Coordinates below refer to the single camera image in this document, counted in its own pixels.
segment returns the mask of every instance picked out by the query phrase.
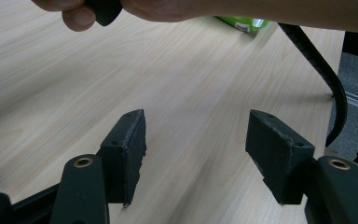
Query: wooden table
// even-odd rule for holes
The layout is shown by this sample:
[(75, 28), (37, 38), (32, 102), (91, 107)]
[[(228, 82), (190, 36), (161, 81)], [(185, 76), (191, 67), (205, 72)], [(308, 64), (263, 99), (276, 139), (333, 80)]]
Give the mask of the wooden table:
[[(343, 32), (306, 28), (337, 71)], [(245, 152), (250, 109), (324, 151), (331, 92), (272, 22), (256, 37), (216, 18), (67, 29), (59, 13), (0, 1), (0, 187), (13, 203), (95, 153), (121, 115), (143, 108), (147, 155), (115, 223), (304, 223), (280, 206)]]

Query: green object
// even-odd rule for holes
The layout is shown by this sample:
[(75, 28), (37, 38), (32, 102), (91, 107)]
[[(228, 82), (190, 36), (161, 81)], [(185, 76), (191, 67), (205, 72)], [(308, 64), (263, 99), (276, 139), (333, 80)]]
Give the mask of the green object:
[(261, 28), (267, 26), (267, 24), (269, 24), (269, 21), (246, 18), (246, 17), (217, 17), (217, 18), (228, 23), (232, 27), (235, 27), (236, 29), (248, 34), (254, 33), (260, 30)]

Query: human hand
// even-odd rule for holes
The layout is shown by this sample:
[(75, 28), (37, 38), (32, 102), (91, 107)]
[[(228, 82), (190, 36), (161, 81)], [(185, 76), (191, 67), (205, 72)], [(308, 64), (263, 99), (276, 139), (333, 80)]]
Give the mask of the human hand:
[[(63, 22), (73, 31), (85, 31), (95, 22), (94, 10), (84, 0), (32, 0), (46, 11), (61, 11)], [(147, 21), (184, 21), (200, 16), (203, 7), (194, 0), (121, 0), (123, 8)]]

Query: gray floor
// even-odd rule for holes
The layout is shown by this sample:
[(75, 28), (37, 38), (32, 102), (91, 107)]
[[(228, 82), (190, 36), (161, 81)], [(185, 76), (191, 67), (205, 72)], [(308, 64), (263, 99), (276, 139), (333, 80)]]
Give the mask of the gray floor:
[[(338, 76), (345, 91), (358, 96), (357, 56), (342, 53)], [(332, 121), (334, 121), (335, 114), (335, 108), (333, 108), (330, 127)], [(356, 158), (356, 152), (358, 151), (358, 106), (348, 104), (348, 118), (344, 130), (329, 148), (348, 160)]]

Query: metal screw hole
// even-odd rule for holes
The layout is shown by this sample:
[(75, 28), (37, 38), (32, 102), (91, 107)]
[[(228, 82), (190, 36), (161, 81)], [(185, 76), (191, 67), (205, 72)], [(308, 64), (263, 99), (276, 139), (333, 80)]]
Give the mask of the metal screw hole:
[(339, 170), (349, 170), (351, 167), (345, 162), (345, 161), (339, 161), (339, 160), (330, 160), (330, 165), (333, 167), (339, 169)]
[(92, 158), (86, 157), (86, 158), (80, 158), (77, 161), (75, 161), (74, 166), (77, 168), (83, 168), (91, 164), (92, 164)]

